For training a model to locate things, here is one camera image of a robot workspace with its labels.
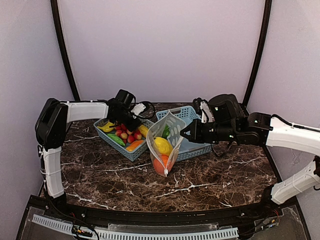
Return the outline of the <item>red toy strawberry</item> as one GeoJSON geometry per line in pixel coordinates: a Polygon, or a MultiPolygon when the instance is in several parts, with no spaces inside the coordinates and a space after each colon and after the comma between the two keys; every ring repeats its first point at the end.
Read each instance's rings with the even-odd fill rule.
{"type": "Polygon", "coordinates": [[[126,140],[126,139],[128,138],[128,134],[127,134],[126,132],[122,132],[122,133],[120,134],[120,138],[121,138],[122,140],[126,140]]]}

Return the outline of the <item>clear dotted zip top bag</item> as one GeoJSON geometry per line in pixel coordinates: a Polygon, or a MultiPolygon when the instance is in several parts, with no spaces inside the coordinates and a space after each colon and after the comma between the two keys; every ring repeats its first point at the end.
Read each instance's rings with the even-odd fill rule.
{"type": "Polygon", "coordinates": [[[176,160],[183,137],[180,131],[186,123],[175,116],[171,110],[154,123],[147,132],[146,143],[150,151],[150,159],[155,172],[167,177],[176,160]]]}

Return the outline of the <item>yellow toy lemon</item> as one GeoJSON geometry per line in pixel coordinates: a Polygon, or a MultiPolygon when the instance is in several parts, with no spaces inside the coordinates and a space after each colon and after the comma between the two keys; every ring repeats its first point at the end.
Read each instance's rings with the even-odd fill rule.
{"type": "Polygon", "coordinates": [[[154,139],[154,143],[157,151],[161,155],[166,155],[168,157],[170,156],[171,152],[173,151],[173,146],[168,140],[162,137],[156,137],[154,139]]]}

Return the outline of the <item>orange toy fruit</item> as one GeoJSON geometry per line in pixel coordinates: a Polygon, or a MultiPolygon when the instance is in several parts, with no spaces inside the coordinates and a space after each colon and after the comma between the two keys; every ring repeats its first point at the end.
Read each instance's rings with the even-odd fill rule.
{"type": "Polygon", "coordinates": [[[172,167],[168,165],[168,160],[169,160],[169,157],[167,155],[163,155],[163,154],[161,155],[161,161],[155,158],[153,160],[154,170],[158,174],[164,175],[165,168],[166,168],[167,172],[169,173],[171,171],[172,167]]]}

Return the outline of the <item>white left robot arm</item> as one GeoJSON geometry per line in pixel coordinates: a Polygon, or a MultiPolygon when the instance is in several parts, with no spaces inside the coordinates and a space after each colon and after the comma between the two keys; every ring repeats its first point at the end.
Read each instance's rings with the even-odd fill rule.
{"type": "Polygon", "coordinates": [[[133,103],[135,96],[119,90],[109,100],[60,101],[49,98],[35,124],[39,156],[44,169],[47,194],[56,199],[64,195],[61,175],[61,151],[67,135],[67,125],[72,122],[106,119],[111,123],[124,124],[134,131],[141,124],[140,114],[147,107],[133,103]]]}

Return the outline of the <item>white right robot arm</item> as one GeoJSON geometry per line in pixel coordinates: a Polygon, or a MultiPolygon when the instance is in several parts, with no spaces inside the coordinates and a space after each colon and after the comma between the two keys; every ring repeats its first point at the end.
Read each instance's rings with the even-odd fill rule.
{"type": "Polygon", "coordinates": [[[189,142],[219,142],[282,147],[313,154],[314,159],[302,170],[282,182],[266,187],[261,202],[281,205],[288,199],[320,183],[320,130],[284,120],[277,114],[246,114],[234,94],[220,94],[209,101],[193,101],[201,119],[194,119],[180,131],[189,142]]]}

